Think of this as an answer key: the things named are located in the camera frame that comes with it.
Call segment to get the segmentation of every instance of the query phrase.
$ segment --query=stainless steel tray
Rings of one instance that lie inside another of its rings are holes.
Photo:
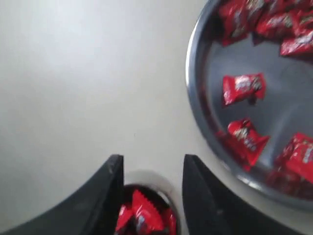
[[[310,198],[287,195],[269,185],[273,160],[296,132],[313,137],[313,66],[310,62],[279,56],[279,45],[263,42],[254,46],[251,37],[227,47],[214,38],[221,33],[216,17],[218,0],[210,0],[192,32],[186,59],[186,83],[190,103],[202,134],[216,156],[235,177],[271,199],[290,207],[313,210]],[[247,101],[222,107],[223,76],[263,72],[266,96],[251,106]],[[250,118],[257,131],[270,140],[250,171],[227,152],[216,138],[231,121]]]

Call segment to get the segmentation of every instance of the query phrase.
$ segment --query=black plastic piece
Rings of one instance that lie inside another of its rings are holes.
[[[190,235],[300,235],[230,191],[195,155],[186,155],[182,199]]]
[[[112,235],[124,187],[124,158],[112,155],[72,196],[3,235]]]

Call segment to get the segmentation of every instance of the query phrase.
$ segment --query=steel bowl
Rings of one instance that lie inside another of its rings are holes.
[[[192,32],[186,58],[186,84],[196,122],[216,157],[241,182],[268,198],[289,207],[313,210],[313,186],[269,181],[277,171],[274,160],[293,134],[313,137],[313,66],[311,62],[279,56],[279,45],[262,42],[255,46],[251,36],[227,47],[215,40],[223,33],[217,16],[219,0],[210,0]],[[222,81],[226,74],[263,72],[267,90],[263,101],[242,101],[223,108]],[[217,138],[231,121],[250,118],[258,133],[269,135],[256,165],[247,170]]]

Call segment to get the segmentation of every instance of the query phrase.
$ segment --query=bowl rim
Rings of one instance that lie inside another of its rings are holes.
[[[219,162],[231,172],[239,181],[248,185],[249,187],[260,192],[265,197],[272,199],[276,202],[282,203],[285,206],[293,209],[299,209],[304,211],[313,211],[313,202],[308,200],[301,200],[295,197],[288,196],[279,191],[276,191],[266,184],[257,181],[247,172],[245,172],[223,149],[222,145],[216,139],[214,132],[207,123],[205,113],[209,113],[209,107],[204,107],[199,98],[198,86],[197,86],[197,71],[196,60],[198,56],[199,42],[212,13],[219,5],[220,0],[209,0],[198,17],[196,25],[192,31],[186,56],[186,86],[189,96],[189,103],[192,108],[197,125],[203,137],[206,139],[208,146],[212,149],[214,155]]]

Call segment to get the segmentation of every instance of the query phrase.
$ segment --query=white table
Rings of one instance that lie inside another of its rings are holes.
[[[125,155],[126,182],[145,174],[182,212],[183,156],[193,153],[250,204],[313,234],[312,214],[234,179],[196,126],[185,56],[204,4],[0,1],[1,231],[68,197],[112,153]]]

